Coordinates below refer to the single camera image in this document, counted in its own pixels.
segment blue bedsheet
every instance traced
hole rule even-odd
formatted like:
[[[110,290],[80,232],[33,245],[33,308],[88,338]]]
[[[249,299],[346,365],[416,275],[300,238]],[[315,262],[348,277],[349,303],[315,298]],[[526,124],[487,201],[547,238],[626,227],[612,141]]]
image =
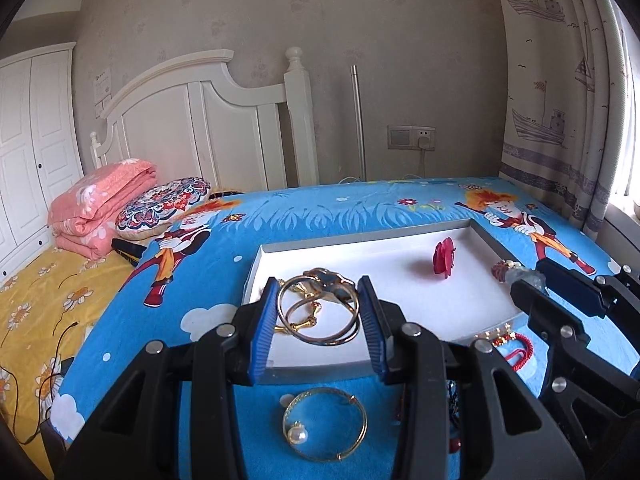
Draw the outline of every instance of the blue bedsheet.
[[[170,346],[188,343],[202,331],[203,323],[217,319],[215,312],[228,308],[225,304],[238,305],[261,244],[464,218],[478,220],[525,266],[535,266],[546,253],[588,274],[614,273],[615,263],[585,235],[499,178],[355,183],[228,197],[191,224],[174,225],[160,245],[153,242],[145,251],[136,275],[111,302],[67,373],[52,422],[71,440],[145,343],[151,339]],[[172,250],[178,252],[166,257]],[[211,309],[215,305],[223,306]],[[588,319],[565,306],[583,320],[591,335],[590,349],[630,372],[638,355],[618,329],[608,319]],[[546,345],[528,329],[521,332],[533,341],[535,354],[520,374],[538,394]],[[283,393],[299,393],[304,386],[236,388],[249,478],[389,478],[397,441],[398,391],[377,384],[375,378],[334,385],[361,397],[372,421],[360,449],[344,463],[331,466],[306,462],[283,440],[278,399]],[[180,417],[182,478],[189,476],[189,390],[185,384]]]

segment white glove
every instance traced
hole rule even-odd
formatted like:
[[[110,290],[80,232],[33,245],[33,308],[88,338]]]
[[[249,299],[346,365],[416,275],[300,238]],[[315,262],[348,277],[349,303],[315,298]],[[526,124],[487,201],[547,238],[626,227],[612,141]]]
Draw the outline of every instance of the white glove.
[[[178,245],[180,245],[180,238],[163,238],[160,240],[160,248],[161,249],[175,249]]]
[[[518,225],[516,227],[514,227],[514,229],[519,232],[522,233],[524,235],[530,235],[532,233],[536,232],[536,228],[533,227],[533,225]]]
[[[484,213],[484,217],[489,221],[489,224],[500,227],[503,222],[502,219],[493,213]]]

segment cartoon boy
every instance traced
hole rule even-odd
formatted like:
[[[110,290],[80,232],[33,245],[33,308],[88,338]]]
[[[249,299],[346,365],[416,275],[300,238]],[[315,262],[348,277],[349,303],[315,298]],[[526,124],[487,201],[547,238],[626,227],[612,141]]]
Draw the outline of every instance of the cartoon boy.
[[[528,235],[533,241],[539,260],[546,257],[546,248],[551,247],[580,267],[587,275],[596,273],[596,269],[581,260],[576,253],[556,238],[556,232],[545,221],[518,209],[515,205],[518,197],[490,189],[471,189],[466,192],[465,199],[466,204],[456,202],[456,205],[484,215],[491,225],[502,228],[513,227],[515,231]],[[487,208],[500,212],[507,218],[485,211]]]
[[[171,227],[156,238],[160,245],[160,250],[156,256],[137,266],[120,290],[134,276],[137,276],[148,267],[157,265],[156,278],[151,284],[151,290],[146,295],[143,303],[152,308],[162,305],[164,289],[174,280],[175,269],[187,256],[196,253],[209,238],[211,221],[216,212],[222,209],[229,209],[239,203],[239,200],[231,200],[230,202],[212,200],[189,210],[189,214],[182,219],[177,228]]]

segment boat print curtain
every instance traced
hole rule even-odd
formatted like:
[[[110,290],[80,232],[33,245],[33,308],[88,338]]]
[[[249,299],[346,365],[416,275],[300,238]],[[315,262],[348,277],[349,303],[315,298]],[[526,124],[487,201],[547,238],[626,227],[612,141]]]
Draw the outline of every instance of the boat print curtain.
[[[612,0],[501,0],[508,52],[500,176],[596,237],[629,111]]]

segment silver rod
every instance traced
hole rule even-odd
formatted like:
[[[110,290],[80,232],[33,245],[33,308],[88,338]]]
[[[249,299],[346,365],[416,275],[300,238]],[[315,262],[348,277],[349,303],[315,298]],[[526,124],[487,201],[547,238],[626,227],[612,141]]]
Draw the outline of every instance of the silver rod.
[[[360,83],[358,67],[351,65],[351,84],[353,85],[353,105],[356,110],[356,135],[358,137],[358,157],[360,159],[360,179],[367,180],[367,163],[364,156],[364,133],[362,131],[362,105],[360,104]]]

